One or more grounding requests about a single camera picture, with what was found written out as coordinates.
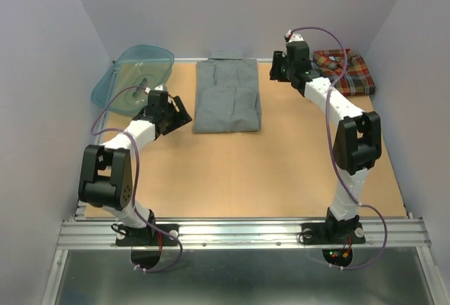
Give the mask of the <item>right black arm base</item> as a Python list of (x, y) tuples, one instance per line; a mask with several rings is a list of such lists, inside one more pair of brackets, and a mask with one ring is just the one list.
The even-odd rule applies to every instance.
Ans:
[(330, 209), (327, 209), (325, 221), (320, 223), (301, 223), (299, 242), (304, 245), (343, 245), (364, 244), (366, 238), (359, 221), (359, 215), (338, 220)]

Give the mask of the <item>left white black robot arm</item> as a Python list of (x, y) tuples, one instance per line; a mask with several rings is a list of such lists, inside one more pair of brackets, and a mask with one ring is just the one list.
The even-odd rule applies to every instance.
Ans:
[(128, 228), (140, 244), (156, 238), (154, 213), (136, 198), (140, 172), (139, 151), (160, 136), (166, 136), (192, 121), (180, 96), (172, 96), (161, 86), (145, 88), (147, 103), (125, 129), (92, 129), (95, 136), (116, 131), (100, 145), (84, 149), (78, 198), (102, 208)]

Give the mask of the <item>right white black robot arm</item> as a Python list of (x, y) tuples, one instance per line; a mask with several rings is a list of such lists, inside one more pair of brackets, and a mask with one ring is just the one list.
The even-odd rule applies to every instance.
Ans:
[(380, 116), (366, 112), (345, 98), (328, 78), (312, 69), (309, 46), (301, 35), (286, 39), (284, 51), (274, 51), (271, 80), (289, 82), (326, 115), (327, 139), (338, 183), (329, 207), (333, 219), (323, 233), (339, 242), (349, 233), (346, 221), (359, 215), (360, 198), (369, 171), (381, 156)]

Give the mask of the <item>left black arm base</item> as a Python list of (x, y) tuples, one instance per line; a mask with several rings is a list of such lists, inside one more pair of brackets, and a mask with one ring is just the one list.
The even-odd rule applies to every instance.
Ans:
[(175, 240), (154, 231), (152, 228), (131, 228), (122, 223), (113, 223), (111, 229), (116, 234), (118, 247), (176, 247)]

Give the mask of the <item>grey long sleeve shirt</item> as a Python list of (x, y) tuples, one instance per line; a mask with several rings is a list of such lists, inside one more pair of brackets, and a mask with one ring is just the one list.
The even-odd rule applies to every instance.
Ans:
[(262, 127), (255, 59), (216, 51), (196, 65), (196, 134), (256, 132)]

